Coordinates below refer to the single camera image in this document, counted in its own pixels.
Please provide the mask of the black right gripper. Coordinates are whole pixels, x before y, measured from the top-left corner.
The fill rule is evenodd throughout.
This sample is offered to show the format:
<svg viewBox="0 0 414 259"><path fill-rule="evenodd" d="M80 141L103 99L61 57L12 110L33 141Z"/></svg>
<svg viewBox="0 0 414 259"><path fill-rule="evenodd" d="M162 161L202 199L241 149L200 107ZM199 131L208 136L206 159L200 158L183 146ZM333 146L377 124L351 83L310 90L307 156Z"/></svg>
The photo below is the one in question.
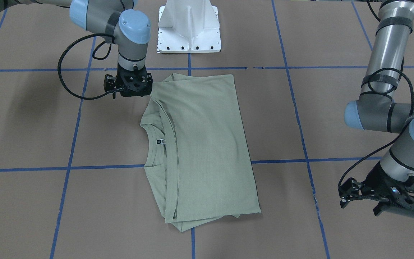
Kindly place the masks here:
<svg viewBox="0 0 414 259"><path fill-rule="evenodd" d="M122 97L148 96L153 89L153 78L145 66L138 70L117 67L117 88Z"/></svg>

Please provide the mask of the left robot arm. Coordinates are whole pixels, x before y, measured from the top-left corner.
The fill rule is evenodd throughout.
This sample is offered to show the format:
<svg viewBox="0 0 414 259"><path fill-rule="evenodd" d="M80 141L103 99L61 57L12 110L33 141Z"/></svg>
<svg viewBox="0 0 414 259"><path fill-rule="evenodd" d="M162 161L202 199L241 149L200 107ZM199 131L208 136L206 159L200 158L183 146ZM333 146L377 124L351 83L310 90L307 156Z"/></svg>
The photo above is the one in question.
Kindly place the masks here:
<svg viewBox="0 0 414 259"><path fill-rule="evenodd" d="M397 133L364 181L341 178L340 206L373 200L376 216L390 212L414 217L414 92L404 74L404 54L413 32L414 0L383 0L366 75L358 100L345 109L352 128Z"/></svg>

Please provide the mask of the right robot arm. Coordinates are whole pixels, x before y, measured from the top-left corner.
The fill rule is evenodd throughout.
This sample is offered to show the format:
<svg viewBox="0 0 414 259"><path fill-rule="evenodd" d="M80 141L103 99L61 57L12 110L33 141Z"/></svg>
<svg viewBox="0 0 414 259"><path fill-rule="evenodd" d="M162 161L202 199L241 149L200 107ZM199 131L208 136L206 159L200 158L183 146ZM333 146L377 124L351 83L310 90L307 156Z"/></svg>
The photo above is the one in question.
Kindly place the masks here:
<svg viewBox="0 0 414 259"><path fill-rule="evenodd" d="M72 92L62 76L62 62L72 47L83 40L102 37L103 44L118 47L117 74L105 75L104 94L113 97L148 96L152 92L153 78L147 72L145 59L151 38L151 22L141 11L135 10L136 0L0 0L0 13L15 5L48 4L69 10L70 20L90 32L64 50L57 64L57 73L64 89L72 96L87 100L87 97Z"/></svg>

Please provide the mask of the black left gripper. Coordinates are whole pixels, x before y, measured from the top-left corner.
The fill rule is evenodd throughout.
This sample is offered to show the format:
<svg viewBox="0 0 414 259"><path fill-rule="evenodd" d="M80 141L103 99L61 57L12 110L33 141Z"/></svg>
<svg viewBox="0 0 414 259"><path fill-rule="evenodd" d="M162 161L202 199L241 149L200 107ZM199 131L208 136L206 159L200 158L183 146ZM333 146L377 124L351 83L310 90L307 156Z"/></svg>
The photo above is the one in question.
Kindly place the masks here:
<svg viewBox="0 0 414 259"><path fill-rule="evenodd" d="M395 201L401 205L414 204L414 175L405 181L390 177L377 163L362 182L350 177L339 182L340 207L345 208L355 200Z"/></svg>

